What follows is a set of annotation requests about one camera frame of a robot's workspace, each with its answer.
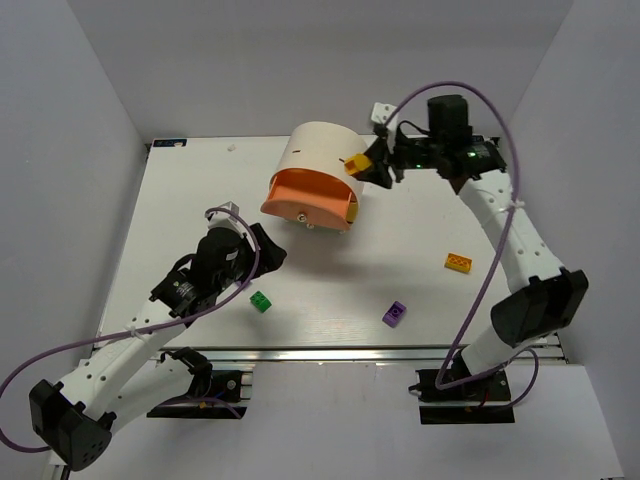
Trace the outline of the small yellow lego brick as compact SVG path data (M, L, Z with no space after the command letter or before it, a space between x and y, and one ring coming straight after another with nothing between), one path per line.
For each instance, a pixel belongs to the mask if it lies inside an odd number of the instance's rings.
M355 154L344 161L345 171L352 177L366 172L372 165L371 159L363 153Z

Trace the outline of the cream drawer cabinet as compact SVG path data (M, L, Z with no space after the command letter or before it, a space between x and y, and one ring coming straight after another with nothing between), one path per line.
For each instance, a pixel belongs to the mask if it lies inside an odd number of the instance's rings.
M364 185L346 173L344 161L366 148L363 138L344 126L307 122L292 132L272 177L284 169L309 169L338 177L363 192Z

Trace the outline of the orange top drawer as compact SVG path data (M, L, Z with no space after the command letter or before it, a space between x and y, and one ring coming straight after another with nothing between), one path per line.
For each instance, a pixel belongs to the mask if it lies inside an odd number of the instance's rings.
M362 188L309 169L284 169L271 179L260 210L264 214L338 231L351 228L345 215L351 198L360 206Z

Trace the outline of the long yellow lego brick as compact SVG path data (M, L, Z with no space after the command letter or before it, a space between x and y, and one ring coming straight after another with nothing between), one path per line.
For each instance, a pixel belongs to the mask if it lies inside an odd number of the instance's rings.
M444 267L464 274L469 274L472 269L472 259L455 253L449 253L446 257Z

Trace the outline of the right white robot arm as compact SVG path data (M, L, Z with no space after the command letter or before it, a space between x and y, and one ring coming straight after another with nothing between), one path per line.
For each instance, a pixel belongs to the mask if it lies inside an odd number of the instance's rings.
M567 327L589 287L586 274L571 271L547 247L519 199L519 168L506 162L497 138L475 133L468 102L458 94L427 102L428 127L406 136L397 109L374 108L374 142L345 162L353 178L389 189L408 170L433 169L478 221L494 257L478 292L485 295L503 270L509 296L490 310L490 324L467 346L460 344L479 308L474 300L454 337L434 387L478 388L539 339Z

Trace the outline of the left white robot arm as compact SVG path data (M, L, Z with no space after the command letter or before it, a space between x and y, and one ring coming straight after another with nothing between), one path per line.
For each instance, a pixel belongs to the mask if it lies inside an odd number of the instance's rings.
M180 258L151 290L127 324L124 338L108 341L56 383L38 382L29 393L35 433L69 470L82 471L104 453L115 433L166 400L205 397L212 366L190 347L145 364L215 306L230 286L278 270L287 256L260 224L249 235L231 226L209 229L194 253Z

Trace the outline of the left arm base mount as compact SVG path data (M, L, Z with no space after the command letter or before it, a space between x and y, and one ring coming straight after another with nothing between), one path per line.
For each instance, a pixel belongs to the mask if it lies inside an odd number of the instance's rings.
M227 366L211 367L208 390L197 394L175 397L154 407L147 418L241 420L246 414L252 396L253 372Z

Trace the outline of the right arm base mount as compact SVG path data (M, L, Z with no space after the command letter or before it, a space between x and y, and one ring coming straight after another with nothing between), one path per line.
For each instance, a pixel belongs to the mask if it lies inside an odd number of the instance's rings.
M437 369L417 370L408 392L418 398L422 425L513 424L511 390L506 373L451 389L435 386Z

